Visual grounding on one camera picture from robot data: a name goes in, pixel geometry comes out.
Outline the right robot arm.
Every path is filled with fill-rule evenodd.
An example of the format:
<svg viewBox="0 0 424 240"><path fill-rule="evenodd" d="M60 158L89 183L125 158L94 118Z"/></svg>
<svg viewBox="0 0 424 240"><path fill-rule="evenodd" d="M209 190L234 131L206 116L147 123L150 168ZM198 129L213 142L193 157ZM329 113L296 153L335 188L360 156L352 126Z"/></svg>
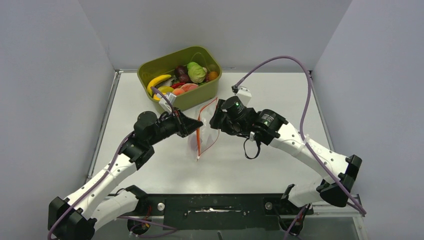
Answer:
<svg viewBox="0 0 424 240"><path fill-rule="evenodd" d="M356 181L362 159L357 155L338 154L308 137L301 137L283 116L270 109L255 111L246 107L237 96L219 99L211 128L230 136L238 136L281 150L318 173L322 179L306 185L290 184L285 190L281 207L289 214L300 207L324 201L343 208Z"/></svg>

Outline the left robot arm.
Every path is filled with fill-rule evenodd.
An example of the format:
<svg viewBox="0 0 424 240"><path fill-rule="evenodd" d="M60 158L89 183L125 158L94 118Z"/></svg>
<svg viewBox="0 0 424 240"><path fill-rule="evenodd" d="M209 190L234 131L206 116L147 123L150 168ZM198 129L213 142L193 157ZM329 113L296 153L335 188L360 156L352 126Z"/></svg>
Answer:
<svg viewBox="0 0 424 240"><path fill-rule="evenodd" d="M134 130L101 171L64 199L56 197L50 202L47 239L90 240L107 223L134 211L146 196L140 188L130 186L117 196L106 197L153 156L155 144L172 135L185 138L203 125L179 109L161 117L152 111L140 113Z"/></svg>

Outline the clear zip top bag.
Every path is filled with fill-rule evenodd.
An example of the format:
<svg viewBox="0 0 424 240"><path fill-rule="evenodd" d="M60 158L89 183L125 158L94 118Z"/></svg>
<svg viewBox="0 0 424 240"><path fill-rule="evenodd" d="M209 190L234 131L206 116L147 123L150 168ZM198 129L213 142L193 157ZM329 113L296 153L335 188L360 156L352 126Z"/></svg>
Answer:
<svg viewBox="0 0 424 240"><path fill-rule="evenodd" d="M220 131L212 129L209 121L214 115L218 98L215 97L213 100L206 104L200 105L195 109L194 119L202 121L203 126L192 134L197 134L198 151L189 150L187 145L187 155L198 162L201 156L210 149L218 140Z"/></svg>

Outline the purple red onion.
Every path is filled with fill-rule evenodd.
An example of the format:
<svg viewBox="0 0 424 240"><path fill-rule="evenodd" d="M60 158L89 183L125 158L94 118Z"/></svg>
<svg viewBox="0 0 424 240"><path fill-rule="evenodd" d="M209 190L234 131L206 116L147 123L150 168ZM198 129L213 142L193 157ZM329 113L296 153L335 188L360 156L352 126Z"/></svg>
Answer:
<svg viewBox="0 0 424 240"><path fill-rule="evenodd" d="M197 140L197 134L193 133L188 136L187 139L188 149L191 151L198 151L198 140Z"/></svg>

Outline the green cabbage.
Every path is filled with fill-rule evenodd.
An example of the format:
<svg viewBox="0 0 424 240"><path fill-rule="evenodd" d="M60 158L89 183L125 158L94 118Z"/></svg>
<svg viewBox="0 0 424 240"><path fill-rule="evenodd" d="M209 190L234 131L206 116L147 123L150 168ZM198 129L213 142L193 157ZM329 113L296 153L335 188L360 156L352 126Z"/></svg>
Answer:
<svg viewBox="0 0 424 240"><path fill-rule="evenodd" d="M187 74L190 80L195 84L202 83L206 79L207 72L205 67L202 67L196 62L192 61L187 64Z"/></svg>

